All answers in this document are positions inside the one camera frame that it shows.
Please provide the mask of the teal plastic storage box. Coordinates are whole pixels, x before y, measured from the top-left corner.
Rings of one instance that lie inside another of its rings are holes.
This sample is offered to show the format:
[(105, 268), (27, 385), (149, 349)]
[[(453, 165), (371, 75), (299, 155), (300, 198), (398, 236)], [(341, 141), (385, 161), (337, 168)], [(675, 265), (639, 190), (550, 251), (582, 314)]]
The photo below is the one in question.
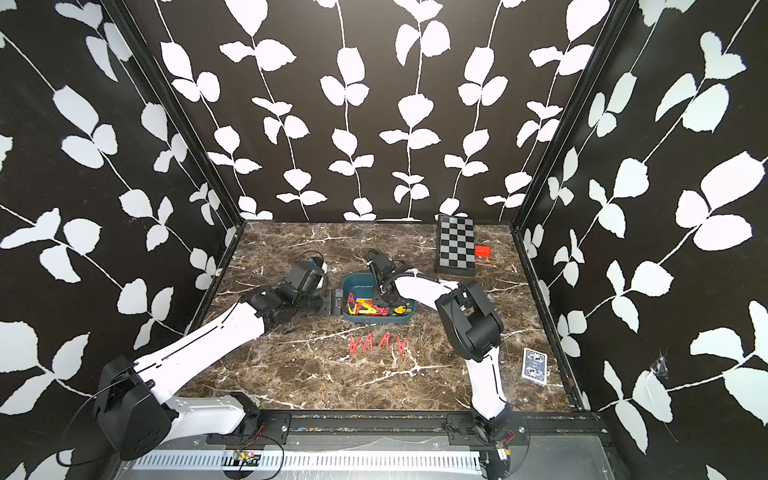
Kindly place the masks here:
[(341, 313), (355, 323), (407, 323), (417, 310), (413, 300), (386, 303), (371, 273), (353, 273), (342, 282)]

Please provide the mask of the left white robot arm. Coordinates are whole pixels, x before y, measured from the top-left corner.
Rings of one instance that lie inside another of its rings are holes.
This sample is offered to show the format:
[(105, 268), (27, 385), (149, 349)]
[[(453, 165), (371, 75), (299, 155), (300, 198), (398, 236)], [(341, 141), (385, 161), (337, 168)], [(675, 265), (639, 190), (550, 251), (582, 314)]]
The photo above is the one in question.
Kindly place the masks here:
[(94, 418), (124, 460), (164, 442), (198, 435), (242, 432), (258, 408), (244, 394), (182, 398), (178, 391), (240, 346), (301, 312), (320, 312), (331, 295), (320, 256), (292, 264), (288, 275), (247, 291), (224, 313), (191, 334), (136, 360), (119, 357), (102, 370)]

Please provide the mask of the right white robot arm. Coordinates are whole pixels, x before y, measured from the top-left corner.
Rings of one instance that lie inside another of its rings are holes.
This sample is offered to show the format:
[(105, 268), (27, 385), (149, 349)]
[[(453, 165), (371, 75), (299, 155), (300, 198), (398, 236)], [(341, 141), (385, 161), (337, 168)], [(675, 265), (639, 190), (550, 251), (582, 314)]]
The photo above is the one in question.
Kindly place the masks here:
[(466, 361), (475, 434), (485, 443), (499, 440), (512, 418), (499, 365), (504, 325), (482, 285), (432, 278), (374, 249), (366, 252), (366, 264), (385, 302), (415, 301), (438, 313), (450, 345)]

